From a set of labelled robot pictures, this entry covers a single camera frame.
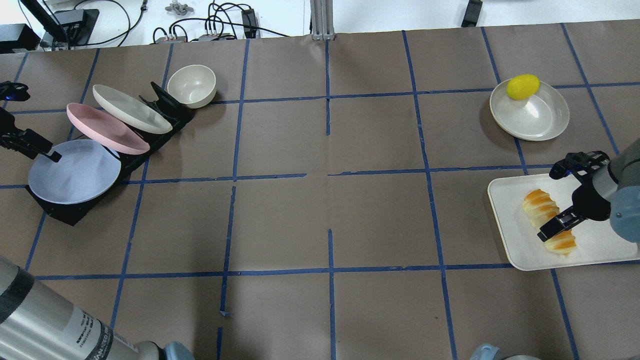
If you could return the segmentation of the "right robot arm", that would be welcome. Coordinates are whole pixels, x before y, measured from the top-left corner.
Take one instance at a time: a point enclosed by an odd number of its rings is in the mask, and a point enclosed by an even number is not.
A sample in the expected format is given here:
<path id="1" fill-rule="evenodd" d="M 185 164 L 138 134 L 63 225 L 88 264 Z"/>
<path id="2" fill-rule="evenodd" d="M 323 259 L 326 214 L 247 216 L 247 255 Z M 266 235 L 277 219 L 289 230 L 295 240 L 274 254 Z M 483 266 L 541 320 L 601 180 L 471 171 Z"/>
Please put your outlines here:
<path id="1" fill-rule="evenodd" d="M 614 159 L 605 152 L 573 152 L 551 167 L 549 176 L 572 175 L 580 183 L 572 205 L 549 219 L 537 236 L 547 242 L 586 220 L 609 221 L 612 230 L 631 243 L 640 241 L 640 141 L 636 139 Z"/>

